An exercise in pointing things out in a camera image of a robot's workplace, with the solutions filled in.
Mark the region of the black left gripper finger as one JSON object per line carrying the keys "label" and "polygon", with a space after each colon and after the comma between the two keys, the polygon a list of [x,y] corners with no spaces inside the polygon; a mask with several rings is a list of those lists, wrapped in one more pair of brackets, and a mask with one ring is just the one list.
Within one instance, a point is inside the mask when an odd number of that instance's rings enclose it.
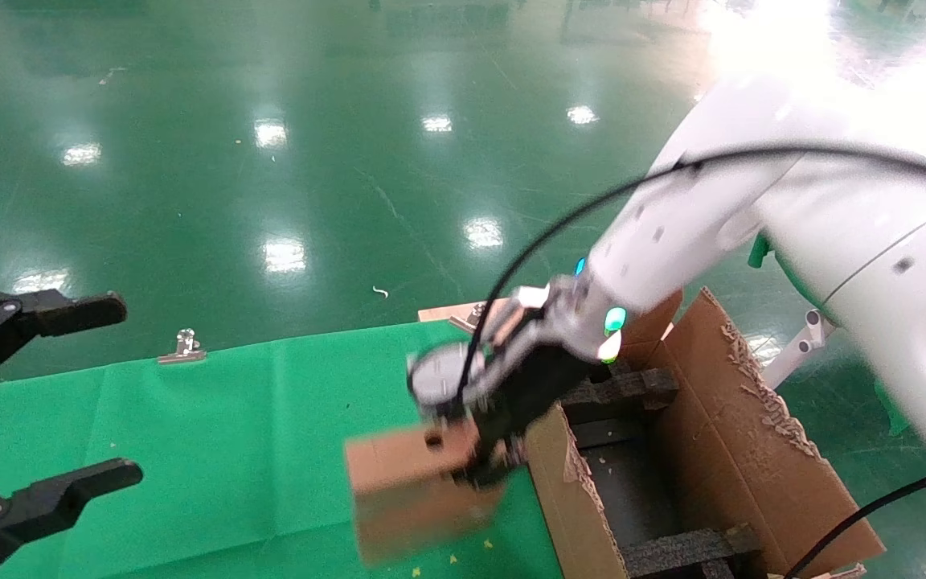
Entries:
{"label": "black left gripper finger", "polygon": [[70,299],[57,289],[0,292],[0,365],[37,337],[58,337],[117,325],[128,315],[119,294]]}
{"label": "black left gripper finger", "polygon": [[132,459],[113,458],[0,497],[0,567],[23,546],[73,528],[93,499],[133,487],[143,478],[143,469]]}

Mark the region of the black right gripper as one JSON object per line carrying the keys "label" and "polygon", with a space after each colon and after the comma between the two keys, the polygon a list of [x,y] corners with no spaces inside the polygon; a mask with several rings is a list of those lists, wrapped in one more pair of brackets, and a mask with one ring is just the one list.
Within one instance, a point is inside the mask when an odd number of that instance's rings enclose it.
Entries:
{"label": "black right gripper", "polygon": [[477,428],[473,457],[452,470],[456,484],[491,490],[525,466],[530,425],[594,370],[594,341],[559,322],[520,322],[499,345],[493,332],[474,334],[469,360],[484,360],[469,374],[471,417]]}

